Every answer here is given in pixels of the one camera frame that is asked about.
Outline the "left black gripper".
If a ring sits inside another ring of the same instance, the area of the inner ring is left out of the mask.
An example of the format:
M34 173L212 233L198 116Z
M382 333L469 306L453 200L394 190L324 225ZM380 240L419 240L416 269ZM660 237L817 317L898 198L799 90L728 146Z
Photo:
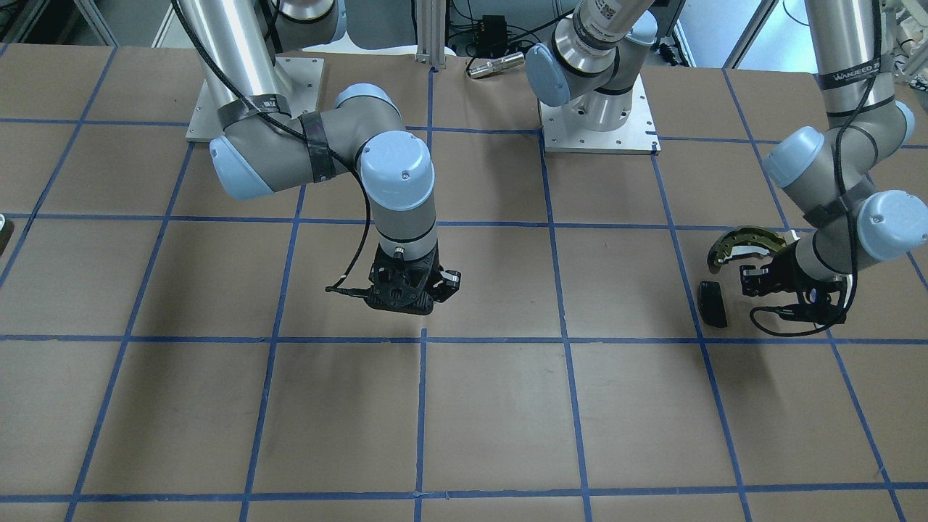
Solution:
M831 293L838 291L844 299L848 296L845 282L826 282L814 280L801 270L796 259L796 244L790 244L774 255L771 263L762 268L753 265L740 265L740 284L742 293L749 297L762 297L771 293L796 293L798 303L781 307L755 307L749 317L752 324L757 324L756 312L774 312L785 320L799 323L818 323L821 325L843 324L846 310L842 304L832 304Z

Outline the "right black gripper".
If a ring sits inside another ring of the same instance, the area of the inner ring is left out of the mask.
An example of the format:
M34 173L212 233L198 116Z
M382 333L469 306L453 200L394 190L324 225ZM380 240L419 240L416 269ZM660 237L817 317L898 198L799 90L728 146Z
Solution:
M460 272L441 267L438 247L415 260L391 257L379 247L365 303L374 310L428 316L436 302L447 301L460 290L460 279Z

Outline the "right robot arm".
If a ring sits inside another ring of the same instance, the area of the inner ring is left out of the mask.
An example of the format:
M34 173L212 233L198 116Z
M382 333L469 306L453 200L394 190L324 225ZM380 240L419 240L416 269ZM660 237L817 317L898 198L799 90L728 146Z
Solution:
M251 1L175 1L173 12L198 52L220 132L209 144L220 183L253 199L351 174L365 200L365 229L378 247L370 286L331 293L374 308L426 316L460 288L439 261L434 189L426 143L405 128L381 87L358 83L334 108L304 112L265 45Z

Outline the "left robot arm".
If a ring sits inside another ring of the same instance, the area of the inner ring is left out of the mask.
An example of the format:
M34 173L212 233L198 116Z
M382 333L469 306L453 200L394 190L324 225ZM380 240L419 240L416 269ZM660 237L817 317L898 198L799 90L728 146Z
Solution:
M538 100L551 108L614 98L629 106L656 24L649 1L582 1L560 19L525 64ZM740 227L707 254L707 268L769 257L739 269L742 293L792 293L797 302L763 305L782 320L811 323L814 333L844 323L859 273L902 257L926 241L926 205L904 191L878 191L868 174L914 133L915 116L895 98L892 40L898 1L805 3L829 129L805 126L779 142L761 166L802 212L814 234L786 242L765 228Z

